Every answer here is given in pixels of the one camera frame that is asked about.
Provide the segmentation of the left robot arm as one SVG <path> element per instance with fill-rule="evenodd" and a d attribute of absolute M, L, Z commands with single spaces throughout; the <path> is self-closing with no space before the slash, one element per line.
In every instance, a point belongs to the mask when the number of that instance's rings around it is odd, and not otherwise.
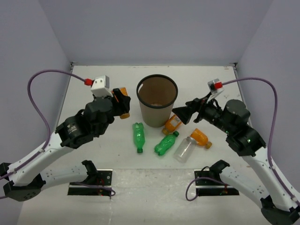
<path fill-rule="evenodd" d="M 111 96 L 94 97 L 84 109 L 61 123 L 50 139 L 29 155 L 13 164 L 0 165 L 0 174 L 7 180 L 3 187 L 3 198 L 24 202 L 43 190 L 64 183 L 99 189 L 100 186 L 96 185 L 99 174 L 90 160 L 61 171 L 48 169 L 48 166 L 103 135 L 115 117 L 123 116 L 129 110 L 130 97 L 124 87 L 113 89 Z"/>

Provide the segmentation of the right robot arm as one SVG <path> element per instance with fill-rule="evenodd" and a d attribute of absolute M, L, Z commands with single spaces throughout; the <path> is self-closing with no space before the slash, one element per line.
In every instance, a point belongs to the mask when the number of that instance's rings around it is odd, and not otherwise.
<path fill-rule="evenodd" d="M 209 167 L 209 179 L 214 184 L 229 185 L 251 199 L 261 210 L 262 215 L 272 225 L 292 225 L 300 218 L 299 192 L 292 188 L 286 178 L 283 183 L 278 178 L 281 172 L 273 172 L 275 163 L 268 156 L 268 149 L 260 134 L 248 125 L 250 112 L 245 104 L 237 99 L 227 101 L 221 108 L 216 100 L 195 98 L 184 107 L 174 108 L 173 113 L 188 124 L 192 115 L 198 113 L 195 123 L 206 120 L 227 135 L 226 142 L 253 169 L 261 181 L 253 183 L 240 175 L 227 162 L 217 161 Z"/>

